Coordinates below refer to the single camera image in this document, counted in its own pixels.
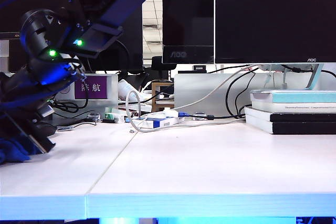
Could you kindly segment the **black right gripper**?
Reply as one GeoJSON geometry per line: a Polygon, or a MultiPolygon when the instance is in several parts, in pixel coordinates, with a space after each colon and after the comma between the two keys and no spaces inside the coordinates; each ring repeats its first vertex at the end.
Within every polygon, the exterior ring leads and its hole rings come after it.
{"type": "Polygon", "coordinates": [[[41,121],[54,113],[48,100],[56,94],[53,85],[42,85],[23,67],[16,74],[1,73],[1,149],[20,154],[48,153],[55,146],[51,130],[41,121]]]}

